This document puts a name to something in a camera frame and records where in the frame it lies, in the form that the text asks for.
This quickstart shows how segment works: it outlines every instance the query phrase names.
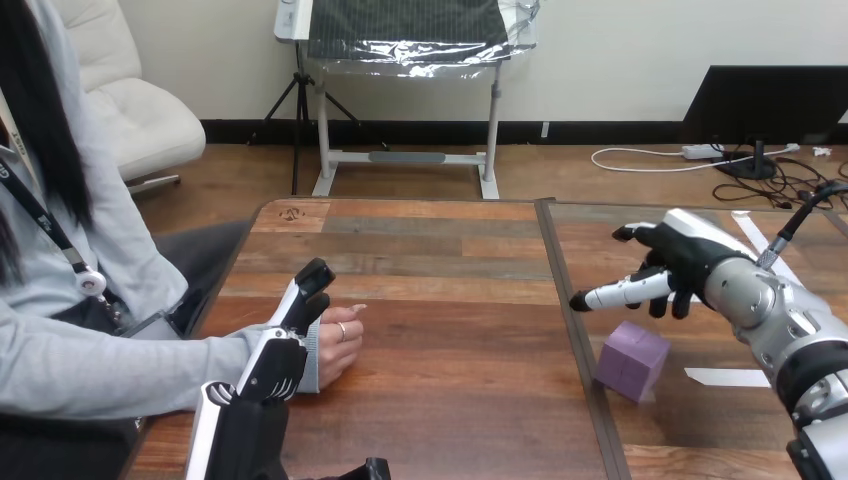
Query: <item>white chair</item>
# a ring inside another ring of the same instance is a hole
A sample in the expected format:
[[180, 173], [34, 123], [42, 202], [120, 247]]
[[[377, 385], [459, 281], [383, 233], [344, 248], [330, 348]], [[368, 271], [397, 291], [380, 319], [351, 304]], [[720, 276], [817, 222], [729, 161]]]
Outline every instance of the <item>white chair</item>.
[[[77, 50], [82, 83], [116, 146], [125, 182], [194, 160], [206, 135], [179, 99], [141, 79], [141, 60], [117, 0], [52, 0]], [[132, 193], [178, 175], [131, 186]]]

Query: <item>chair leg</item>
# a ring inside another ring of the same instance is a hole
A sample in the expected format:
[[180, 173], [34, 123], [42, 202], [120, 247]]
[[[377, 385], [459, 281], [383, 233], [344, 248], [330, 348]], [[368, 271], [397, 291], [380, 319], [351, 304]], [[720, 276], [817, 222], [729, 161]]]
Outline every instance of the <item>chair leg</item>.
[[148, 190], [152, 190], [154, 188], [161, 187], [162, 185], [168, 185], [173, 183], [174, 185], [180, 184], [180, 176], [179, 175], [168, 175], [167, 177], [159, 177], [159, 178], [151, 178], [150, 180], [145, 180], [138, 185], [132, 185], [127, 187], [130, 191], [130, 195], [135, 195], [137, 193], [146, 192]]

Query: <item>monitor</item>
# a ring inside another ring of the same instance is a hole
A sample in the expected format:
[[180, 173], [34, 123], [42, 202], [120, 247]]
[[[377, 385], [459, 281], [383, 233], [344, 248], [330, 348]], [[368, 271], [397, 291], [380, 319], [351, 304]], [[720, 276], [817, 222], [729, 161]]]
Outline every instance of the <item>monitor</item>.
[[766, 143], [825, 143], [846, 111], [848, 66], [712, 66], [683, 120], [681, 141], [751, 145], [753, 154], [735, 158], [754, 159], [717, 168], [766, 179], [775, 175], [763, 156]]

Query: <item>white stand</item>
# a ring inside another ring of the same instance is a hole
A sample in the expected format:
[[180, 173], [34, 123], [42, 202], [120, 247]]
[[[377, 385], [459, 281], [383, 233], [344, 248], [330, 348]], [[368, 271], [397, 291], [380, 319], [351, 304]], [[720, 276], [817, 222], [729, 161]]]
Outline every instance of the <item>white stand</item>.
[[495, 150], [498, 141], [498, 100], [500, 90], [501, 64], [495, 67], [495, 80], [492, 83], [492, 103], [489, 108], [489, 139], [486, 152], [476, 155], [447, 155], [425, 152], [371, 152], [353, 153], [330, 150], [330, 133], [327, 128], [327, 97], [323, 76], [316, 87], [318, 94], [318, 145], [321, 152], [321, 175], [315, 183], [312, 195], [326, 197], [330, 195], [333, 179], [340, 163], [392, 163], [392, 164], [433, 164], [433, 165], [476, 165], [480, 173], [480, 190], [486, 200], [500, 198], [495, 178]]
[[150, 180], [145, 180], [144, 182], [139, 183], [138, 185], [127, 187], [127, 189], [130, 191], [130, 195], [136, 195], [141, 192], [152, 190], [154, 188], [159, 188], [162, 185], [168, 185], [170, 183], [173, 183], [175, 185], [179, 184], [180, 176], [168, 175], [167, 177], [151, 178]]

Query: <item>foam block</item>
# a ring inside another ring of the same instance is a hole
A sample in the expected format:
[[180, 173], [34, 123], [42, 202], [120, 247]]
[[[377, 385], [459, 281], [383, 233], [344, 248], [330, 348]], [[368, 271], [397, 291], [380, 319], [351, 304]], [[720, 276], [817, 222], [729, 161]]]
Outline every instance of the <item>foam block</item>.
[[624, 322], [604, 342], [595, 379], [639, 402], [657, 382], [670, 348], [668, 340]]

